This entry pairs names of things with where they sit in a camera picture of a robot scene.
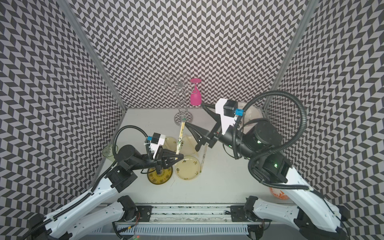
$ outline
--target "checkered wall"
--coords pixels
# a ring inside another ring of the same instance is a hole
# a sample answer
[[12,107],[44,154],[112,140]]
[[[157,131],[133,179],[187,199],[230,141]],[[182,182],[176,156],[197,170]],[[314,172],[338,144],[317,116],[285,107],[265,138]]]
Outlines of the checkered wall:
[[[383,9],[377,0],[321,1],[280,86],[303,101],[309,120],[286,154],[351,210],[352,239],[384,239]],[[268,112],[285,138],[294,134],[290,102],[275,99]]]
[[4,239],[89,187],[122,109],[53,0],[2,1],[0,12]]
[[270,89],[308,0],[69,2],[126,106],[169,108],[168,73],[201,78],[206,103]]

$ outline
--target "white table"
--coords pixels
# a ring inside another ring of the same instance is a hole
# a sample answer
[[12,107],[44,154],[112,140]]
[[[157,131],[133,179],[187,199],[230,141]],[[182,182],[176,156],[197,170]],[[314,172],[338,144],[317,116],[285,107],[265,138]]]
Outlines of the white table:
[[[122,126],[136,125],[149,136],[154,132],[178,138],[180,127],[174,123],[177,109],[129,109]],[[191,109],[193,122],[197,126],[211,130],[215,121],[203,109]],[[191,135],[187,128],[184,134]],[[141,154],[145,153],[144,136],[135,129],[124,130],[118,138],[118,146],[133,145]],[[199,161],[203,155],[204,146],[199,152]],[[106,159],[103,172],[112,162]],[[217,142],[208,148],[202,173],[193,180],[182,180],[173,173],[170,180],[162,185],[154,185],[147,179],[146,174],[134,172],[138,178],[118,196],[108,202],[117,200],[120,196],[129,195],[135,203],[245,203],[246,197],[253,195],[263,200],[276,203],[291,204],[291,200],[279,200],[274,197],[268,187],[257,182],[248,172],[248,161],[234,160],[223,150],[222,144]]]

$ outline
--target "wire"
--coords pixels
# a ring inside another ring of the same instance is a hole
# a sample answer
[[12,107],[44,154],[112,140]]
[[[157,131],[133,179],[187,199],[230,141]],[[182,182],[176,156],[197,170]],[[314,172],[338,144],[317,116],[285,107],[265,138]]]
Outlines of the wire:
[[[303,106],[301,101],[295,95],[288,93],[288,92],[284,92],[284,91],[269,91],[269,92],[265,92],[265,93],[262,93],[262,94],[255,96],[250,102],[248,102],[245,105],[245,107],[243,108],[244,112],[246,112],[248,110],[248,108],[250,106],[252,106],[253,104],[255,104],[258,100],[261,100],[261,99],[266,98],[268,96],[282,96],[282,97],[286,97],[289,100],[293,101],[295,103],[296,107],[299,109],[300,125],[299,125],[299,128],[297,129],[296,134],[290,140],[288,140],[287,142],[285,142],[281,146],[266,149],[264,151],[261,151],[261,152],[255,154],[254,156],[252,156],[252,158],[248,162],[248,171],[252,175],[252,177],[254,177],[257,181],[259,181],[261,184],[263,184],[267,187],[272,187],[272,188],[277,188],[277,189],[308,190],[309,187],[306,185],[298,185],[298,184],[296,184],[296,185],[283,185],[283,184],[266,183],[263,179],[261,179],[260,174],[259,174],[259,170],[256,170],[256,172],[254,171],[254,167],[256,165],[256,162],[261,157],[268,156],[268,155],[274,154],[276,152],[280,152],[280,151],[285,150],[288,147],[292,146],[294,143],[297,142],[297,140],[300,139],[300,137],[303,135],[303,133],[307,127],[307,115],[306,115],[305,107]],[[232,145],[233,145],[232,150],[233,150],[233,156],[235,157],[235,159],[239,158],[239,156],[237,154],[236,137],[237,137],[237,131],[238,131],[237,128],[240,125],[241,119],[242,119],[242,116],[237,117],[235,125],[233,126],[233,131],[232,131]]]
[[269,222],[268,226],[266,228],[264,228],[264,231],[267,230],[269,228],[269,226],[271,225],[271,222]]
[[[112,222],[112,227],[113,227],[113,231],[115,232],[116,236],[121,239],[121,240],[130,240],[132,239],[134,236],[135,236],[135,233],[136,233],[136,227],[137,227],[137,224],[139,223],[139,219],[140,219],[140,212],[139,212],[139,216],[137,217],[136,215],[136,223],[132,226],[129,226],[129,227],[126,227],[126,228],[122,228],[120,230],[117,229],[116,227],[116,224],[115,222]],[[130,237],[130,238],[125,238],[123,236],[120,235],[121,232],[124,232],[126,230],[129,230],[131,228],[135,227],[135,229],[133,230],[133,235]]]
[[152,171],[150,171],[150,172],[148,172],[148,170],[147,170],[147,172],[143,172],[143,170],[144,170],[144,169],[141,170],[141,172],[140,172],[141,174],[148,174],[148,173],[153,173],[153,172],[156,171],[156,169],[155,169],[155,170],[152,170]]
[[136,227],[137,227],[137,224],[139,222],[139,219],[140,219],[140,212],[139,212],[139,217],[136,218],[135,229],[133,230],[133,235],[136,234]]
[[229,153],[226,151],[226,149],[225,149],[225,147],[224,147],[224,144],[223,144],[223,148],[224,148],[224,151],[226,152],[226,154],[228,154],[231,158],[235,158],[234,156],[232,156],[231,154],[229,154]]
[[344,222],[341,221],[341,219],[335,215],[335,212],[332,211],[331,207],[328,205],[327,201],[325,199],[323,199],[324,203],[327,205],[327,207],[329,208],[329,210],[332,212],[332,214],[340,221],[342,227],[345,228],[345,230],[347,231],[347,234],[348,234],[348,239],[351,240],[351,236],[349,234],[349,231],[347,229],[347,227],[344,225]]
[[148,154],[148,156],[149,156],[149,159],[150,159],[150,160],[153,160],[153,158],[152,158],[152,154],[151,154],[151,149],[150,149],[150,147],[149,147],[148,135],[144,132],[143,129],[141,129],[141,128],[135,126],[135,125],[126,125],[126,126],[124,126],[124,127],[121,127],[121,128],[118,130],[118,132],[116,133],[116,136],[115,136],[115,138],[113,139],[113,142],[112,142],[112,154],[113,154],[113,156],[116,155],[116,143],[117,143],[117,141],[118,141],[118,137],[119,137],[120,133],[121,133],[124,129],[127,129],[127,128],[133,128],[133,129],[136,129],[136,130],[138,130],[139,132],[141,132],[141,133],[144,135],[144,137],[146,138],[146,139],[145,139],[145,143],[146,143],[146,144],[145,144],[145,148],[146,148],[147,154]]

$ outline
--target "metal cup rack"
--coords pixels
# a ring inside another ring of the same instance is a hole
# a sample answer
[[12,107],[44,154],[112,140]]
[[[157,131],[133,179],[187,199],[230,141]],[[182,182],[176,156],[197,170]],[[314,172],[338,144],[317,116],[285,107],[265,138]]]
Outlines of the metal cup rack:
[[179,110],[174,117],[174,121],[177,125],[181,125],[181,116],[185,114],[187,116],[186,122],[192,122],[193,116],[187,109],[187,91],[188,87],[194,86],[194,84],[185,84],[187,82],[188,76],[186,74],[181,74],[178,77],[174,77],[171,74],[166,74],[163,77],[163,80],[160,80],[160,85],[163,87],[171,87],[173,88],[172,92],[176,94],[178,105],[177,109]]

